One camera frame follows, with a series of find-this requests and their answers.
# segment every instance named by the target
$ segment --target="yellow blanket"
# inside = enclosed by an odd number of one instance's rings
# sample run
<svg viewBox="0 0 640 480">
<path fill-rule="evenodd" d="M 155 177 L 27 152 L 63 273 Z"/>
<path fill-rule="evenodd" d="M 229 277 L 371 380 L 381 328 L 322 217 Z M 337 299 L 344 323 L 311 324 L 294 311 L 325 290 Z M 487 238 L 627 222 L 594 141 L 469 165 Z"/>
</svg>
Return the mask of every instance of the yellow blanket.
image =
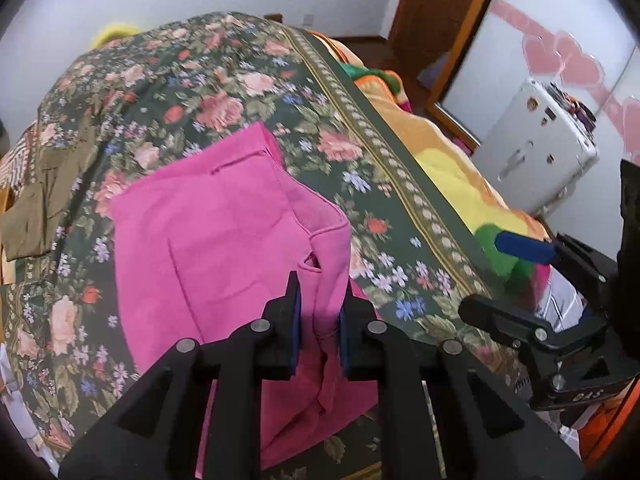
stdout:
<svg viewBox="0 0 640 480">
<path fill-rule="evenodd" d="M 320 40 L 336 59 L 362 65 L 361 60 L 338 41 L 324 36 Z M 355 83 L 472 233 L 482 224 L 492 223 L 532 238 L 547 238 L 542 224 L 523 211 L 509 209 L 468 156 L 435 124 L 401 110 L 380 78 L 367 75 Z"/>
</svg>

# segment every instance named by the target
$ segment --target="striped cloth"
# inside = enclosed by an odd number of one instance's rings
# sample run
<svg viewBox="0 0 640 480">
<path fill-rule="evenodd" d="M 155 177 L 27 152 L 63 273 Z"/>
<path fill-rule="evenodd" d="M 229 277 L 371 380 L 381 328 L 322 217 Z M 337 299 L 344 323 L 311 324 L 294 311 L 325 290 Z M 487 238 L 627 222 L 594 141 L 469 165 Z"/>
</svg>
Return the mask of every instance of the striped cloth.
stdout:
<svg viewBox="0 0 640 480">
<path fill-rule="evenodd" d="M 11 187 L 14 196 L 20 195 L 29 160 L 29 135 L 35 133 L 35 122 L 24 131 L 20 140 L 0 160 L 0 188 Z"/>
</svg>

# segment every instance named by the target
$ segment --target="pink heart decal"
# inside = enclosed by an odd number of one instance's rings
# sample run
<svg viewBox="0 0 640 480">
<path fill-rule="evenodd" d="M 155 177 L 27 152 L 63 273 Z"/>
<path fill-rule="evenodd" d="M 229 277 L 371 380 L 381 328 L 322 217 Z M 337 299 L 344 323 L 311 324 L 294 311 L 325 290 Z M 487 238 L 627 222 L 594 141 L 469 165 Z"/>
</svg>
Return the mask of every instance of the pink heart decal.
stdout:
<svg viewBox="0 0 640 480">
<path fill-rule="evenodd" d="M 529 36 L 538 36 L 542 38 L 542 42 L 545 44 L 547 50 L 554 51 L 554 44 L 556 42 L 556 36 L 546 30 L 545 27 L 540 25 L 535 20 L 529 20 L 527 24 L 527 30 L 524 31 L 525 34 Z"/>
<path fill-rule="evenodd" d="M 508 16 L 513 8 L 511 4 L 508 4 L 504 0 L 493 0 L 489 5 L 489 11 L 501 18 Z"/>
<path fill-rule="evenodd" d="M 640 152 L 640 101 L 627 97 L 622 105 L 622 123 L 625 135 L 625 151 Z"/>
<path fill-rule="evenodd" d="M 620 134 L 620 137 L 625 138 L 625 124 L 622 120 L 622 105 L 616 101 L 613 97 L 604 107 L 604 112 L 611 120 L 616 130 Z"/>
<path fill-rule="evenodd" d="M 527 30 L 527 25 L 529 25 L 529 17 L 521 10 L 515 8 L 511 9 L 504 19 L 511 27 L 522 31 Z"/>
<path fill-rule="evenodd" d="M 542 38 L 526 34 L 522 38 L 522 51 L 531 75 L 557 74 L 562 69 L 560 54 L 549 50 Z"/>
<path fill-rule="evenodd" d="M 602 65 L 590 54 L 585 54 L 580 44 L 566 32 L 556 34 L 556 51 L 560 54 L 564 68 L 560 79 L 564 84 L 593 87 L 602 83 Z"/>
</svg>

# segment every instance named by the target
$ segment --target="olive green cloth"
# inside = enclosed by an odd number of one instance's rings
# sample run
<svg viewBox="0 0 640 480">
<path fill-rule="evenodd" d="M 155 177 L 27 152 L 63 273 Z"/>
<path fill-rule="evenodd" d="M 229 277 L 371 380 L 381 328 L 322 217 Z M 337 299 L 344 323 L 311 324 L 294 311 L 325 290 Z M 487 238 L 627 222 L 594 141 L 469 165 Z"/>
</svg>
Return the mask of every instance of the olive green cloth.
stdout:
<svg viewBox="0 0 640 480">
<path fill-rule="evenodd" d="M 74 180 L 95 153 L 94 144 L 95 129 L 84 124 L 74 145 L 42 150 L 37 182 L 25 186 L 14 206 L 0 216 L 0 239 L 7 261 L 50 251 Z"/>
</svg>

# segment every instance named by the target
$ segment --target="white suitcase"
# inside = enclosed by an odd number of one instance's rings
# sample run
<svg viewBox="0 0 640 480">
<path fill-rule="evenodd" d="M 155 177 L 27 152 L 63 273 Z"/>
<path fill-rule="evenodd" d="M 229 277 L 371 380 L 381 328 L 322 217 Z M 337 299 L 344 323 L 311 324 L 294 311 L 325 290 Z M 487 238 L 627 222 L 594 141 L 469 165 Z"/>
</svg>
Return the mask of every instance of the white suitcase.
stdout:
<svg viewBox="0 0 640 480">
<path fill-rule="evenodd" d="M 584 125 L 529 79 L 471 160 L 511 208 L 544 215 L 598 161 L 598 149 Z"/>
</svg>

